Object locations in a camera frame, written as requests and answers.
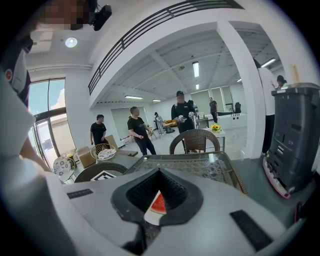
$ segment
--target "black device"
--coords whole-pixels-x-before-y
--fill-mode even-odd
[[[274,178],[292,194],[312,179],[320,138],[320,87],[297,83],[272,95],[275,119],[267,162]]]
[[[94,31],[99,31],[111,15],[111,6],[107,4],[99,11],[94,13],[94,16],[91,18],[88,24],[93,26]]]
[[[105,5],[99,9],[97,0],[88,0],[88,10],[89,12],[84,17],[78,18],[76,24],[71,24],[71,30],[80,30],[83,28],[84,24],[89,24],[93,26],[94,31],[99,31],[109,17],[112,15],[112,9],[110,5]]]

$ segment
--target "black panel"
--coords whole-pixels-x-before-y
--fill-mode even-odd
[[[92,194],[93,191],[90,189],[84,189],[84,190],[79,190],[79,191],[75,191],[75,192],[70,192],[67,193],[68,197],[70,199],[74,199],[74,198],[79,198],[79,197],[83,197],[89,194]]]
[[[230,215],[256,251],[260,251],[273,242],[245,211],[234,211]]]

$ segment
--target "black cap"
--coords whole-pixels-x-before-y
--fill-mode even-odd
[[[185,94],[184,94],[184,92],[183,92],[183,91],[178,90],[178,91],[176,92],[176,96],[178,97],[179,95],[185,95]]]

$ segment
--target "ceiling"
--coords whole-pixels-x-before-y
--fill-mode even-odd
[[[109,20],[112,20],[118,15],[120,7],[126,4],[129,0],[98,0],[100,6],[110,5],[112,7],[112,16]],[[103,30],[94,31],[90,25],[84,25],[83,29],[71,31],[71,30],[54,30],[47,26],[40,26],[38,30],[31,33],[33,39],[33,46],[30,54],[35,53],[53,53],[63,55],[65,53],[82,54],[87,55],[88,59],[95,47],[95,43],[98,40],[100,34],[103,34]],[[65,42],[68,38],[74,37],[78,43],[76,47],[68,48]]]
[[[232,24],[247,45],[253,58],[261,64],[280,58],[267,34],[257,24]],[[193,62],[199,62],[199,77],[194,77]],[[235,84],[240,78],[237,66],[223,40],[215,30],[190,34],[158,47],[123,70],[99,103],[128,102],[125,95],[142,100],[173,98],[178,90],[188,93]]]

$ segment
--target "black t-shirt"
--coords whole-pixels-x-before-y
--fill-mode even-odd
[[[178,129],[180,133],[183,133],[187,130],[191,130],[194,128],[194,123],[189,118],[189,112],[195,112],[195,109],[193,106],[188,104],[187,102],[184,103],[177,103],[174,104],[171,108],[171,118],[175,119],[178,116],[183,116],[184,118],[187,118],[185,122],[178,122]]]
[[[101,141],[101,138],[106,130],[107,129],[103,123],[97,124],[96,122],[94,122],[93,124],[91,124],[90,132],[92,132],[93,134],[94,145],[103,143],[103,141]]]
[[[211,112],[211,113],[215,113],[215,112],[217,111],[217,106],[216,106],[216,104],[217,104],[217,103],[215,103],[214,101],[209,103],[210,112]]]
[[[133,130],[136,134],[143,136],[143,139],[147,139],[147,131],[145,128],[145,122],[142,118],[134,119],[133,117],[128,120],[128,130]],[[140,141],[140,138],[134,137],[136,141]]]

